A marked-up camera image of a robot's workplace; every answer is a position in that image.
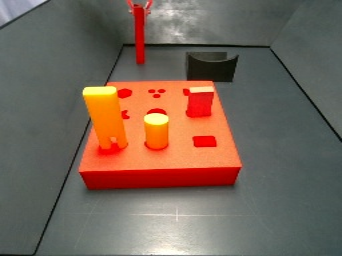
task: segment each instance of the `hole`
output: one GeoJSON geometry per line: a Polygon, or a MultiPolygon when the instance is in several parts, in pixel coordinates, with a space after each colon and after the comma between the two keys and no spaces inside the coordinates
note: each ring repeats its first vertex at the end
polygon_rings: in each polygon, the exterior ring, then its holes
{"type": "Polygon", "coordinates": [[[123,111],[122,111],[122,118],[123,118],[123,119],[130,119],[130,118],[131,118],[131,117],[128,116],[127,112],[128,112],[128,110],[123,110],[123,111]]]}
{"type": "Polygon", "coordinates": [[[118,96],[120,99],[128,98],[132,95],[132,90],[124,88],[118,91],[118,96]]]}
{"type": "Polygon", "coordinates": [[[218,146],[215,136],[194,136],[193,141],[194,141],[194,146],[197,148],[217,147],[218,146]]]}
{"type": "Polygon", "coordinates": [[[167,115],[166,111],[162,108],[153,108],[151,110],[149,110],[147,115],[154,113],[167,115]]]}
{"type": "Polygon", "coordinates": [[[190,90],[189,89],[183,89],[183,94],[185,94],[185,96],[189,96],[190,90]]]}
{"type": "Polygon", "coordinates": [[[110,149],[103,149],[99,146],[99,154],[100,155],[112,155],[112,154],[118,153],[122,150],[118,146],[118,143],[116,143],[116,137],[111,137],[111,142],[112,142],[112,145],[111,145],[110,149]]]}

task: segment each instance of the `shape sorter board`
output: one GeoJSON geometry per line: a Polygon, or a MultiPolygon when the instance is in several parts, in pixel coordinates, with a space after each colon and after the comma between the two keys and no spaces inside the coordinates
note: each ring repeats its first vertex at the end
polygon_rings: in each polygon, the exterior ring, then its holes
{"type": "Polygon", "coordinates": [[[211,81],[110,82],[120,98],[128,146],[102,150],[94,128],[79,173],[88,189],[233,185],[242,167],[217,90],[211,116],[186,115],[189,88],[211,81]],[[170,118],[169,146],[145,145],[147,113],[170,118]]]}

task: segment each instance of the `black object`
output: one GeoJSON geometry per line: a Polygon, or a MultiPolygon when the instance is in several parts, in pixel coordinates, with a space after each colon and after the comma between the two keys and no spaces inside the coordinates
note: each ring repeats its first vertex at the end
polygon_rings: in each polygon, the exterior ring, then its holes
{"type": "Polygon", "coordinates": [[[233,82],[238,59],[226,52],[187,52],[187,80],[233,82]]]}

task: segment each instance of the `gray surface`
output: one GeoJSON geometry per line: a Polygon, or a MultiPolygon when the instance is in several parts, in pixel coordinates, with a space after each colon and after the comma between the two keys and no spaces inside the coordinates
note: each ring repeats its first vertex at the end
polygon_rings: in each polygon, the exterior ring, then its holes
{"type": "Polygon", "coordinates": [[[342,136],[342,2],[306,1],[271,48],[342,136]]]}
{"type": "MultiPolygon", "coordinates": [[[[302,1],[157,0],[147,18],[146,42],[270,46],[302,1]]],[[[108,17],[124,42],[134,43],[134,18],[126,1],[111,2],[108,17]]]]}
{"type": "Polygon", "coordinates": [[[0,254],[35,252],[88,121],[82,89],[120,50],[87,2],[48,2],[0,31],[0,254]]]}
{"type": "Polygon", "coordinates": [[[243,169],[234,187],[88,191],[72,167],[39,255],[342,254],[342,144],[270,49],[126,47],[112,79],[186,79],[187,51],[239,54],[218,83],[243,169]]]}

